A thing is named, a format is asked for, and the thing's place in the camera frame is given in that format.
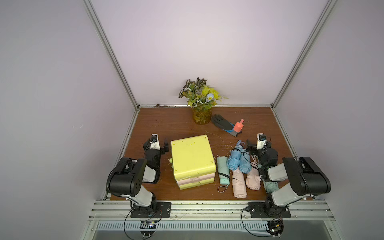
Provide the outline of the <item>yellow-green drawer cabinet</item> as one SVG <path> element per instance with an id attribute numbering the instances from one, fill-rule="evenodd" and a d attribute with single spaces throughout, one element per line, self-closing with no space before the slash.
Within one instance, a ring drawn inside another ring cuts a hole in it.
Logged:
<path id="1" fill-rule="evenodd" d="M 171 141 L 174 178 L 180 190 L 215 181 L 215 159 L 207 135 Z"/>

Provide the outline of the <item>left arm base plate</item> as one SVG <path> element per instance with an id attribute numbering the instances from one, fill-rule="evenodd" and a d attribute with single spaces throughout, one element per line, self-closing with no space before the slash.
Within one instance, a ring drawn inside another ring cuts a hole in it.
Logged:
<path id="1" fill-rule="evenodd" d="M 132 219 L 150 219 L 150 218 L 170 218 L 172 209 L 171 202 L 159 202 L 152 204 L 149 207 L 139 207 L 136 204 L 132 205 Z"/>

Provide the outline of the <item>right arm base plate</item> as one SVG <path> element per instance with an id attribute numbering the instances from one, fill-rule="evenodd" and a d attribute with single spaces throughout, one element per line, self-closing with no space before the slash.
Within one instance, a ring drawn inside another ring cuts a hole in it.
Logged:
<path id="1" fill-rule="evenodd" d="M 278 207 L 265 202 L 249 202 L 246 211 L 251 214 L 251 218 L 289 219 L 292 217 L 288 207 Z"/>

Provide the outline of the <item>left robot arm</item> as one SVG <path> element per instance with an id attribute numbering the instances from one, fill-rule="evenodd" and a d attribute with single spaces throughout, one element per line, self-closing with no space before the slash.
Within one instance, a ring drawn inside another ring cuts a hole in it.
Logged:
<path id="1" fill-rule="evenodd" d="M 121 158 L 111 170 L 106 182 L 107 193 L 129 199 L 133 206 L 154 210 L 156 196 L 148 191 L 145 184 L 156 184 L 161 175 L 161 156 L 169 151 L 167 141 L 160 145 L 158 135 L 153 134 L 143 145 L 141 159 Z"/>

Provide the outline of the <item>pink umbrella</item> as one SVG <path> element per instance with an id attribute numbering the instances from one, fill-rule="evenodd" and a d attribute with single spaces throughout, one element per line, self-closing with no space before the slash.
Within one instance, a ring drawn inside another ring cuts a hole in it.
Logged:
<path id="1" fill-rule="evenodd" d="M 258 165 L 254 162 L 251 163 L 251 171 L 247 173 L 246 185 L 248 189 L 254 191 L 259 191 L 261 188 Z"/>
<path id="2" fill-rule="evenodd" d="M 244 199 L 247 197 L 247 187 L 244 174 L 240 171 L 239 168 L 233 171 L 232 185 L 235 198 Z"/>

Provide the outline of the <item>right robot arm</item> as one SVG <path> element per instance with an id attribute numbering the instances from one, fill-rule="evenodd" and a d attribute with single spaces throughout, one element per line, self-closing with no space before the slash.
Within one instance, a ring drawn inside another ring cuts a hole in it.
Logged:
<path id="1" fill-rule="evenodd" d="M 288 181 L 282 188 L 268 193 L 264 210 L 286 211 L 292 203 L 331 191 L 330 180 L 312 158 L 283 158 L 283 162 L 278 164 L 279 154 L 265 135 L 261 135 L 256 144 L 247 140 L 246 152 L 257 159 L 259 177 L 265 183 Z"/>

